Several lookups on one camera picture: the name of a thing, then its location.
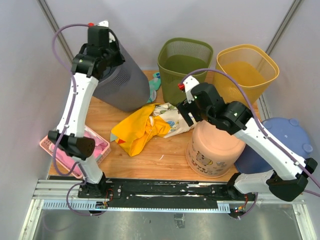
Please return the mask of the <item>grey slatted waste basket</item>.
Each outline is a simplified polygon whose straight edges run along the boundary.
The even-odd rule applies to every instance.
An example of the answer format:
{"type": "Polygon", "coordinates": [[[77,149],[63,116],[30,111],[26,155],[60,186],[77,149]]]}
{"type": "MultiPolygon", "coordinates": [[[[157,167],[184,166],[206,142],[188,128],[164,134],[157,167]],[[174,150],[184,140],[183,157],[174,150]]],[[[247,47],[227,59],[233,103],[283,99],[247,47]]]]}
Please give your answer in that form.
{"type": "Polygon", "coordinates": [[[125,62],[103,72],[93,96],[121,111],[131,112],[149,100],[149,81],[127,50],[122,45],[119,47],[125,62]]]}

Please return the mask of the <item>peach capybara plastic bucket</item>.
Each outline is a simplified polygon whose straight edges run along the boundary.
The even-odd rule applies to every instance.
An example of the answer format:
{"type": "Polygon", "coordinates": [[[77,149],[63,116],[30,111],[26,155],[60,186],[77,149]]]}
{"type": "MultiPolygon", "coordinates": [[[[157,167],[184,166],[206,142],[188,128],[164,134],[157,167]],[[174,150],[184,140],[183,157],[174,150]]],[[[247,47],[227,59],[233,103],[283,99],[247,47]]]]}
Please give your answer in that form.
{"type": "Polygon", "coordinates": [[[206,121],[198,122],[185,150],[189,166],[207,178],[224,176],[240,157],[246,144],[206,121]]]}

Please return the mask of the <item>green slatted waste basket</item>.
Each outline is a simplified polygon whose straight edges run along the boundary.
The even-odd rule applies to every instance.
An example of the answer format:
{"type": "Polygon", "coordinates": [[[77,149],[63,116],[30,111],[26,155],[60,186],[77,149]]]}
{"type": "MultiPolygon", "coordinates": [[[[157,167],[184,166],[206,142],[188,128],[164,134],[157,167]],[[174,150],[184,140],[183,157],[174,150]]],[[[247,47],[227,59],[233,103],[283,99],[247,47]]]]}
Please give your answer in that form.
{"type": "Polygon", "coordinates": [[[203,41],[184,37],[168,40],[157,58],[164,102],[177,105],[186,95],[178,84],[192,71],[209,68],[214,55],[213,48],[203,41]]]}

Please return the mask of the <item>blue plastic bucket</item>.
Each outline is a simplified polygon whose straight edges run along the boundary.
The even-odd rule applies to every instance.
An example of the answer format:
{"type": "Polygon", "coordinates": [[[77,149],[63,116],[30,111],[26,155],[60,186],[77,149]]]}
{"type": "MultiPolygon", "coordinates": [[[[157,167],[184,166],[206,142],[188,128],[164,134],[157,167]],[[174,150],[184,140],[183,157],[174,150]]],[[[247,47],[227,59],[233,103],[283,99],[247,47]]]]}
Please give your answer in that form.
{"type": "MultiPolygon", "coordinates": [[[[307,159],[313,152],[307,132],[296,118],[272,117],[262,122],[274,137],[297,155],[307,159]]],[[[256,174],[270,171],[272,167],[251,147],[245,146],[235,162],[235,168],[242,174],[256,174]]]]}

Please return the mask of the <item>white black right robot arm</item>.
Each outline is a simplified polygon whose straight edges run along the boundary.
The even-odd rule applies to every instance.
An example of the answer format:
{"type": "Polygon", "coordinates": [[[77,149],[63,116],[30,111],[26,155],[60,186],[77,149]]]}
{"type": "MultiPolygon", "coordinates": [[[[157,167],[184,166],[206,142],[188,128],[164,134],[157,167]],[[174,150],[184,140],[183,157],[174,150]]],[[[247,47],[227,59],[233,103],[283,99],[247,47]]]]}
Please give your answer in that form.
{"type": "Polygon", "coordinates": [[[261,173],[235,173],[226,188],[230,199],[238,200],[248,193],[272,193],[280,200],[291,202],[305,190],[308,175],[318,165],[313,158],[303,158],[290,151],[255,121],[248,107],[239,101],[225,103],[212,84],[190,78],[179,83],[178,88],[186,99],[177,109],[189,126],[205,120],[243,141],[272,167],[261,173]]]}

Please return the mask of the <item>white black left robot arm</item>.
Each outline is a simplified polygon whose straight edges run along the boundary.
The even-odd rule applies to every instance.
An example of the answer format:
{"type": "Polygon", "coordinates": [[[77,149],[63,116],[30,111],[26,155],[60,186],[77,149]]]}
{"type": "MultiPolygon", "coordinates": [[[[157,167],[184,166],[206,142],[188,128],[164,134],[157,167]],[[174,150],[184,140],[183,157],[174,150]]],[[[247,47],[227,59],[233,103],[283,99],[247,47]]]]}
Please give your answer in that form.
{"type": "Polygon", "coordinates": [[[88,23],[87,42],[73,58],[66,69],[71,84],[63,115],[55,130],[48,132],[48,138],[55,149],[61,149],[74,160],[87,183],[89,191],[96,198],[107,193],[102,181],[103,172],[94,156],[95,141],[85,137],[85,121],[93,93],[106,70],[112,70],[125,62],[120,44],[107,21],[88,23]]]}

